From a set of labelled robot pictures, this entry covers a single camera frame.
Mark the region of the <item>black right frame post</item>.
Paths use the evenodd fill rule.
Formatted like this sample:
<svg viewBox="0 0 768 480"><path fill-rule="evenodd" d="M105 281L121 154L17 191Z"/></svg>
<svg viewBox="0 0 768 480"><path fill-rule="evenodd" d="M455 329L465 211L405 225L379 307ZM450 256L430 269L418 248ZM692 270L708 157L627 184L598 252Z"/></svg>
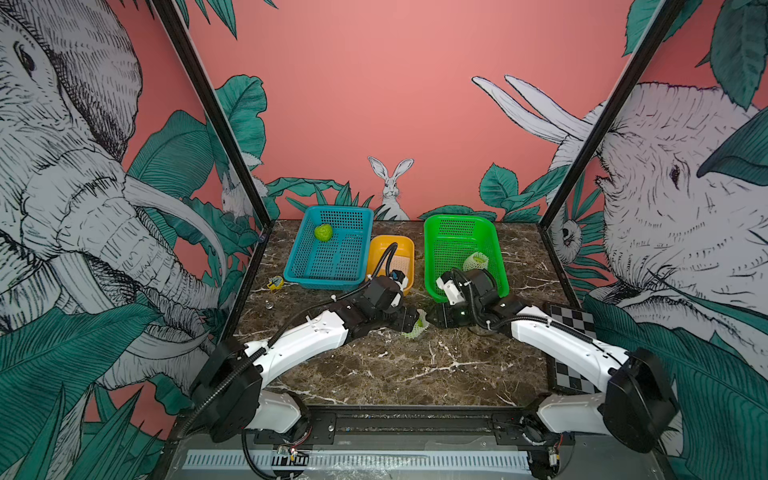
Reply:
<svg viewBox="0 0 768 480"><path fill-rule="evenodd" d="M587 139L584 141L576 159L571 165L567 175L558 189L554 200L538 222L540 230L551 227L556 214L566 202L568 195L584 173L596 150L608 133L614 120L621 112L625 102L630 96L634 86L639 81L647 66L653 59L659 46L670 30L673 22L685 6L684 0L661 1L650 18L635 52L632 54L618 83L605 103L604 109Z"/></svg>

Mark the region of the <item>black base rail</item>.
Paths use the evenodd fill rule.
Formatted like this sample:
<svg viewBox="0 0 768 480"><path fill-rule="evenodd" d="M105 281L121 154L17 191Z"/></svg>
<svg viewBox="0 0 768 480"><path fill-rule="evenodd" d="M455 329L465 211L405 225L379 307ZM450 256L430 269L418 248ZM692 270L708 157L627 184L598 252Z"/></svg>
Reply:
<svg viewBox="0 0 768 480"><path fill-rule="evenodd" d="M204 433L215 443L243 432L256 436L258 444L277 446L339 445L344 436L393 437L425 436L448 439L458 436L490 436L498 445L531 450L540 446L572 443L575 429L564 433L547 432L543 422L530 409L516 407L469 406L348 406L310 405L299 410L299 420L287 432L274 427L250 427L243 414L232 419L198 418L189 433Z"/></svg>

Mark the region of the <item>teal plastic basket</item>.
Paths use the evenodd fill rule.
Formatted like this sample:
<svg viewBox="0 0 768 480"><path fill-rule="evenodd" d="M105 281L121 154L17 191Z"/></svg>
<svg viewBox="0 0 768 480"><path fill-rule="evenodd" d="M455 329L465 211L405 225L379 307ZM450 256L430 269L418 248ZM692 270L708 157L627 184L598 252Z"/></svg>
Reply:
<svg viewBox="0 0 768 480"><path fill-rule="evenodd" d="M374 212L351 206L311 206L302 219L284 268L286 281L306 289L350 290L366 279ZM333 227L333 238L320 242L314 229Z"/></svg>

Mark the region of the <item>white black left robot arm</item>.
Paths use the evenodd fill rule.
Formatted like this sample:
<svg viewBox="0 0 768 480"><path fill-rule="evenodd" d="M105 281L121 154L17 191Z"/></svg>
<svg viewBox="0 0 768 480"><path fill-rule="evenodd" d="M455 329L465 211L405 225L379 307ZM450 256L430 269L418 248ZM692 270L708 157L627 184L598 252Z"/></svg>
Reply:
<svg viewBox="0 0 768 480"><path fill-rule="evenodd" d="M288 444L308 437L306 406L297 395L271 392L268 386L292 368L373 330L412 332L419 312L405 305L407 278L391 267L397 247L387 246L372 277L360 287L304 309L269 339L222 341L193 381L193 407L177 438L205 431L220 443L249 430Z"/></svg>

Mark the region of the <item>black white checkerboard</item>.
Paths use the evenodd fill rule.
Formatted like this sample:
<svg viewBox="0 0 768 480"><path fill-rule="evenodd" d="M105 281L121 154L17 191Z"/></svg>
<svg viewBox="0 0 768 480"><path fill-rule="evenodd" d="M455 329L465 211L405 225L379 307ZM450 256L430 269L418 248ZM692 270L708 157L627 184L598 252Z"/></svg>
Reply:
<svg viewBox="0 0 768 480"><path fill-rule="evenodd" d="M547 302L543 311L553 318L557 343L547 349L547 373L551 390L569 395L595 394L597 386L582 372L594 376L594 355L587 357L597 339L593 316L582 310Z"/></svg>

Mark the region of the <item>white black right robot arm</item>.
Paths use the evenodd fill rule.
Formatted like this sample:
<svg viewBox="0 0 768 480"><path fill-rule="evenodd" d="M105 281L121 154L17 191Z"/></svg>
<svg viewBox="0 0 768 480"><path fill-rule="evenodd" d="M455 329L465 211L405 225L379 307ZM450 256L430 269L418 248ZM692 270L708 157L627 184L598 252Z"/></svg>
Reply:
<svg viewBox="0 0 768 480"><path fill-rule="evenodd" d="M661 360L638 348L628 351L593 339L508 295L501 297L485 269L453 268L435 282L446 297L433 324L475 325L528 344L572 367L596 388L592 395L549 395L520 420L529 442L543 444L568 432L610 435L629 449L648 453L679 412Z"/></svg>

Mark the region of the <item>yellow plastic tub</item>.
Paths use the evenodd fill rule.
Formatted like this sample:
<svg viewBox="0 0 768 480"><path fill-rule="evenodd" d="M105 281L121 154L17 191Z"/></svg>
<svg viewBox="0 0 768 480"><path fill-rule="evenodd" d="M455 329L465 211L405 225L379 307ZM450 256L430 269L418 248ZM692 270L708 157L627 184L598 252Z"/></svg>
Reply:
<svg viewBox="0 0 768 480"><path fill-rule="evenodd" d="M374 237L369 246L369 255L366 267L366 276L370 277L382 254L386 248L392 244L397 244L397 250L394 253L390 264L391 270L399 270L404 273L407 284L404 287L404 294L407 295L415 282L415 245L407 236L399 235L378 235Z"/></svg>

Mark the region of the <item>small yellow blue object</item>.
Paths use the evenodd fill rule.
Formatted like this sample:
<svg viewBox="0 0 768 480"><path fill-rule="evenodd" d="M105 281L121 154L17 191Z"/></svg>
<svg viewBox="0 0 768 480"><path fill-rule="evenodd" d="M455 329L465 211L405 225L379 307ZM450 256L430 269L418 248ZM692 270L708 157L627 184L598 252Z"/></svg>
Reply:
<svg viewBox="0 0 768 480"><path fill-rule="evenodd" d="M285 285L285 280L282 276L274 276L268 280L267 288L269 291L281 290Z"/></svg>

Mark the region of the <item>black left frame post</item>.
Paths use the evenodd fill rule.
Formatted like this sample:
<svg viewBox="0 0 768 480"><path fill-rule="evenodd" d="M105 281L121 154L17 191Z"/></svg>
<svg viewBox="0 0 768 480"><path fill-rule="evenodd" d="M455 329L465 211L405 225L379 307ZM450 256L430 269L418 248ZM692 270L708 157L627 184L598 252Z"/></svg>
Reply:
<svg viewBox="0 0 768 480"><path fill-rule="evenodd" d="M227 159L232 164L248 196L256 218L264 229L270 230L273 226L273 221L254 186L253 177L245 165L242 151L222 110L216 92L196 53L193 42L186 31L186 27L182 22L183 18L180 16L176 3L174 1L153 0L151 4L157 12L170 42L185 69L187 77L203 106L204 112L222 144Z"/></svg>

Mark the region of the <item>bright green plastic basket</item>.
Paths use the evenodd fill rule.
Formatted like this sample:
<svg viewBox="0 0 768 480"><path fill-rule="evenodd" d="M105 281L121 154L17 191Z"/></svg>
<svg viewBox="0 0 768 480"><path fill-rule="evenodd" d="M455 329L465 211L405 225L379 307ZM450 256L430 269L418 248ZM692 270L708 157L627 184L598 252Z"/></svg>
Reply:
<svg viewBox="0 0 768 480"><path fill-rule="evenodd" d="M487 270L497 283L500 297L510 293L497 230L492 222L468 215L434 215L424 222L425 288L437 303L447 297L437 280L452 268L460 268L471 254L488 257Z"/></svg>

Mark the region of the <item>white foam net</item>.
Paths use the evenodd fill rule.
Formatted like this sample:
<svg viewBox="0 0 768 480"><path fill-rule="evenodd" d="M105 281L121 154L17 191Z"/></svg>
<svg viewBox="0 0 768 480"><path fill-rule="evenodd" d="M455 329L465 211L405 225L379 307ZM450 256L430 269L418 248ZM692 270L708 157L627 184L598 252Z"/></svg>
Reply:
<svg viewBox="0 0 768 480"><path fill-rule="evenodd" d="M464 260L462 270L471 271L487 269L489 263L490 260L487 255L482 252L474 252Z"/></svg>
<svg viewBox="0 0 768 480"><path fill-rule="evenodd" d="M418 309L418 319L414 323L412 330L410 332L403 332L402 335L405 338L408 339L416 339L418 338L428 327L428 322L426 321L426 311L423 309Z"/></svg>

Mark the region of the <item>black frame post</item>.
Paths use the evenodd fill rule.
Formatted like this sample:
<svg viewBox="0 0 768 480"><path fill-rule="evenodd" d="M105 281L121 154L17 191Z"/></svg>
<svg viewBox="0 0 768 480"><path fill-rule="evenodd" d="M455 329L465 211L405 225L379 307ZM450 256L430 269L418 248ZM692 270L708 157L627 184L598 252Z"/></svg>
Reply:
<svg viewBox="0 0 768 480"><path fill-rule="evenodd" d="M151 4L157 12L170 42L185 69L187 77L203 106L204 112L222 144L227 159L232 164L248 196L256 218L264 229L270 230L273 226L273 221L254 186L253 177L245 165L242 151L222 110L216 92L196 53L193 42L186 31L186 27L182 22L183 18L180 16L176 3L174 1L153 0Z"/></svg>
<svg viewBox="0 0 768 480"><path fill-rule="evenodd" d="M647 66L653 59L659 46L670 30L673 22L685 6L684 0L661 1L650 18L635 52L632 54L618 83L605 103L604 109L587 139L584 141L576 159L571 165L567 175L558 189L554 200L538 222L540 230L551 227L556 214L566 202L568 195L584 173L596 150L608 133L614 120L621 112L625 102L630 96L634 86L639 81Z"/></svg>

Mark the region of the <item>green custard apple back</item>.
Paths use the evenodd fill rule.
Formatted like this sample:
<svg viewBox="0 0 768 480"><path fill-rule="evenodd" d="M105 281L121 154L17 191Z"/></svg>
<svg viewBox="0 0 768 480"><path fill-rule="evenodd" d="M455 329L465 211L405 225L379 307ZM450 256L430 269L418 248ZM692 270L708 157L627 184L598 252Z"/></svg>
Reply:
<svg viewBox="0 0 768 480"><path fill-rule="evenodd" d="M333 238L334 230L330 224L321 224L314 229L314 237L320 242L329 242Z"/></svg>

